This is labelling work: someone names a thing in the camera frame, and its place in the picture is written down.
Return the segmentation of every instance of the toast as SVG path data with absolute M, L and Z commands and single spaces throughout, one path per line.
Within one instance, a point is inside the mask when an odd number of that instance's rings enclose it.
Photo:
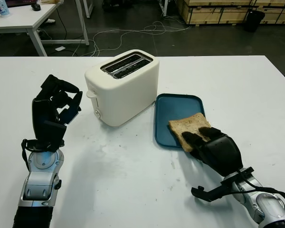
M 191 152 L 193 148 L 182 137 L 181 134 L 183 132 L 197 134 L 198 136 L 202 137 L 205 142 L 209 141 L 209 138 L 203 136 L 199 131 L 199 128 L 201 127 L 211 127 L 202 113 L 196 113 L 193 116 L 181 120 L 170 120 L 169 127 L 180 141 L 185 152 Z

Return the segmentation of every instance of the plastic tray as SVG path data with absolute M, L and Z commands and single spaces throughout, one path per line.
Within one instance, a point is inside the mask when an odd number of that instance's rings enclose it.
M 179 120 L 196 113 L 203 113 L 200 98 L 193 95 L 160 94 L 155 102 L 154 134 L 161 146 L 181 147 L 178 139 L 169 128 L 169 120 Z

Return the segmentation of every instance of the white toaster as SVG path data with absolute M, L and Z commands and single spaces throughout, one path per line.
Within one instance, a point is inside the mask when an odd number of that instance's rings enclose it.
M 119 126 L 155 101 L 159 61 L 141 50 L 130 50 L 85 73 L 94 114 L 109 126 Z

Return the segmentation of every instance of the concrete floor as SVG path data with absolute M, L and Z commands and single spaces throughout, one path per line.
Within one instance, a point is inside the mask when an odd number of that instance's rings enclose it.
M 186 28 L 173 20 L 161 17 L 161 9 L 156 0 L 136 1 L 132 7 L 118 8 L 114 12 L 104 12 L 102 0 L 95 0 L 95 8 L 85 24 L 90 39 L 100 32 L 112 29 L 142 30 L 155 21 L 165 26 Z M 58 8 L 67 29 L 67 38 L 82 34 L 75 1 L 65 1 Z M 53 39 L 63 39 L 65 31 L 55 11 L 50 18 L 55 25 L 43 27 Z M 113 49 L 119 46 L 124 31 L 102 33 L 95 37 L 99 49 Z M 64 45 L 62 52 L 55 52 L 61 45 L 45 45 L 49 56 L 72 56 L 77 45 Z M 285 26 L 260 26 L 255 33 L 245 32 L 242 26 L 215 25 L 192 27 L 186 31 L 166 32 L 162 35 L 129 33 L 122 39 L 117 50 L 101 51 L 99 56 L 114 56 L 129 49 L 141 49 L 155 56 L 221 56 L 221 55 L 265 55 L 283 74 L 285 74 Z M 94 45 L 80 45 L 76 54 L 93 52 Z M 38 56 L 26 34 L 0 35 L 0 56 Z

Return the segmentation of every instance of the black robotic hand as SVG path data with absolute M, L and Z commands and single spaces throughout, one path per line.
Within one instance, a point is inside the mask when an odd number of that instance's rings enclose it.
M 193 148 L 190 153 L 193 157 L 203 161 L 223 177 L 243 168 L 241 153 L 232 138 L 213 127 L 199 128 L 199 132 L 210 138 L 210 141 L 203 141 L 197 134 L 182 133 Z

